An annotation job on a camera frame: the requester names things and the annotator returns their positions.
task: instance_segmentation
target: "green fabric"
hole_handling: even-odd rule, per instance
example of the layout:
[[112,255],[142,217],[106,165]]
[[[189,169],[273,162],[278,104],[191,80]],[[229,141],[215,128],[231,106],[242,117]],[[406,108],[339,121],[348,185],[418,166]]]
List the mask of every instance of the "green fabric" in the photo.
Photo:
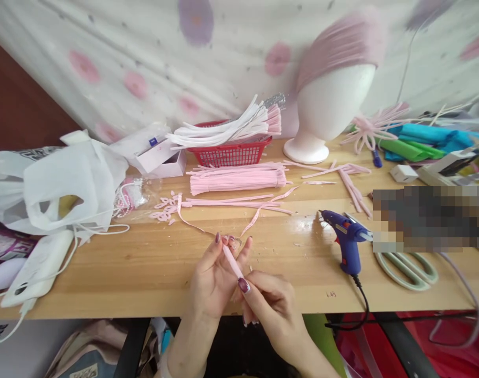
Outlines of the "green fabric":
[[335,344],[332,330],[325,327],[325,324],[328,323],[325,314],[303,314],[302,317],[313,342],[334,367],[337,374],[346,378],[343,360]]
[[416,147],[417,149],[421,150],[421,151],[424,151],[426,152],[427,154],[429,154],[429,158],[430,159],[441,159],[443,158],[446,153],[444,151],[440,151],[440,150],[437,150],[433,147],[430,147],[426,144],[423,144],[423,143],[418,143],[418,142],[414,142],[414,141],[403,141],[413,147]]
[[425,160],[425,159],[428,159],[430,156],[428,152],[421,150],[417,147],[414,147],[410,144],[407,144],[405,143],[405,141],[401,141],[399,139],[387,140],[387,139],[376,138],[376,143],[382,148],[391,152],[395,152],[395,154],[398,154],[402,156],[403,158],[406,158],[407,160],[410,160],[412,162]]

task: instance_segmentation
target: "mannequin head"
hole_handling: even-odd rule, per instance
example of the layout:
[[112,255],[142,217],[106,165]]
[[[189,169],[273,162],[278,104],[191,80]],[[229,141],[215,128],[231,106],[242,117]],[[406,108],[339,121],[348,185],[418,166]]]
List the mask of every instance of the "mannequin head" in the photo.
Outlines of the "mannequin head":
[[344,131],[358,112],[386,49],[379,13],[366,7],[340,19],[313,42],[297,80],[299,130],[283,149],[297,162],[328,157],[325,141]]

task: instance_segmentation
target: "red plastic basket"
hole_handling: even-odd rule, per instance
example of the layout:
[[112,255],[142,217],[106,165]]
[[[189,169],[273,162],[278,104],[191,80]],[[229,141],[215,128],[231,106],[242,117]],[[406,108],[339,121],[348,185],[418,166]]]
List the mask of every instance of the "red plastic basket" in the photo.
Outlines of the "red plastic basket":
[[[198,127],[213,127],[225,122],[213,121],[199,123]],[[265,146],[272,141],[272,136],[260,136],[248,143],[223,144],[215,147],[194,147],[187,149],[196,156],[200,165],[209,167],[237,166],[257,164],[262,157]]]

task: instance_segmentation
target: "plastic packet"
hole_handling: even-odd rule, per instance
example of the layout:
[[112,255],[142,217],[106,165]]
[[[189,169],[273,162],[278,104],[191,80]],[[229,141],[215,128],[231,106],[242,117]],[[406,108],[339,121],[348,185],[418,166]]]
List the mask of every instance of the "plastic packet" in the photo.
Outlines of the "plastic packet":
[[115,192],[112,219],[123,223],[146,218],[153,209],[161,190],[162,180],[127,176]]

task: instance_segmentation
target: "black cable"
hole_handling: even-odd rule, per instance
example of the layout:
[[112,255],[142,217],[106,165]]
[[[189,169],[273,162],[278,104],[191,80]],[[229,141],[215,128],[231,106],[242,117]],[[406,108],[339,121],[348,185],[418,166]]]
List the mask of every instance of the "black cable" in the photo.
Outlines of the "black cable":
[[[407,322],[414,322],[414,321],[422,321],[422,320],[439,320],[439,319],[457,319],[457,318],[464,318],[467,316],[476,315],[476,311],[465,311],[459,312],[456,314],[440,314],[440,315],[425,315],[425,316],[417,316],[417,317],[408,317],[408,318],[399,318],[393,320],[368,320],[366,324],[379,324],[379,323],[407,323]],[[346,324],[356,324],[357,321],[344,321],[339,323],[334,323],[335,325],[346,325]]]
[[367,301],[367,297],[365,296],[364,290],[361,288],[361,283],[360,283],[360,280],[358,279],[358,275],[351,275],[351,277],[353,278],[353,281],[355,282],[356,287],[358,288],[358,290],[360,290],[361,295],[363,296],[364,301],[365,301],[365,315],[364,315],[364,318],[362,320],[360,320],[360,323],[358,323],[358,324],[356,324],[352,327],[346,327],[345,328],[345,327],[339,326],[338,324],[327,323],[325,325],[327,328],[332,328],[333,330],[337,330],[337,331],[354,331],[354,330],[360,329],[369,319],[369,314],[370,314],[369,302]]

